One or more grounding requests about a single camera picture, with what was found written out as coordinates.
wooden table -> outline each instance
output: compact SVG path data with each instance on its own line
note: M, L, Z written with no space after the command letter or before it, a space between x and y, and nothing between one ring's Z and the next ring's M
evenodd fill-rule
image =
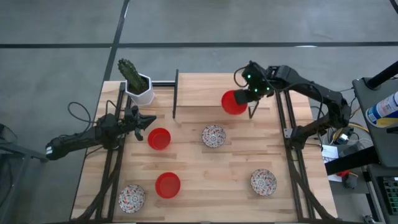
M232 74L180 73L178 79L175 119L172 118L173 87L155 87L154 102L150 107L140 108L140 113L156 115L157 119L142 132L142 142L133 134L127 137L118 188L120 192L129 184L138 184L146 191L146 202L140 211L132 214L124 213L116 202L112 205L116 207L113 221L297 221L275 98L262 99L252 119L248 112L231 116L223 111L220 99L226 90L237 89ZM97 118L104 115L106 100L117 101L119 84L104 83ZM308 98L294 91L290 95L297 125L311 122ZM217 149L206 147L201 141L201 132L211 124L226 131L226 142ZM151 149L146 141L147 135L158 127L168 129L172 136L165 151ZM312 192L336 216L319 147L307 146L303 156ZM106 151L100 150L85 160L72 218L84 212L98 193L105 158ZM251 188L250 176L260 168L276 176L277 189L271 196L261 197ZM181 190L174 198L162 199L155 192L155 180L167 171L180 177ZM306 211L304 196L300 195ZM105 214L108 201L109 193L103 208Z

spray can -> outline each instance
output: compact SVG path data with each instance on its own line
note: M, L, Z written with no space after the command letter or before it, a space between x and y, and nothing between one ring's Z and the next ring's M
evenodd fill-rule
M366 119L378 128L398 123L398 91L367 109Z

cactus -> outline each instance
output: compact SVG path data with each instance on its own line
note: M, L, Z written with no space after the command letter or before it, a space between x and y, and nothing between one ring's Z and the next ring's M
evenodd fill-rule
M134 94L141 94L148 89L148 83L138 74L135 66L129 60L120 59L118 68L120 73L122 73L127 80L129 91Z

white pot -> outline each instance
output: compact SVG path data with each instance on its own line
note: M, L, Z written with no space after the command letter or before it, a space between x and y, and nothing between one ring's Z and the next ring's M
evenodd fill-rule
M135 95L135 94L129 92L128 83L126 80L126 94L131 97L131 99L137 106L149 106L155 98L154 89L152 87L152 81L150 80L150 78L148 76L145 76L143 74L139 74L139 75L141 77L144 77L147 79L148 84L149 84L148 90L139 95Z

ceramic bowl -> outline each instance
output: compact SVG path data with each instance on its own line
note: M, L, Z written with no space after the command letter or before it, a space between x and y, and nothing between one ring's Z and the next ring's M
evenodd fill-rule
M266 169L254 171L251 175L250 183L253 190L262 196L271 195L276 189L276 178Z
M210 125L201 133L201 139L208 147L220 147L225 142L225 131L218 125Z
M138 212L145 202L145 191L139 185L128 185L120 192L119 206L126 213Z

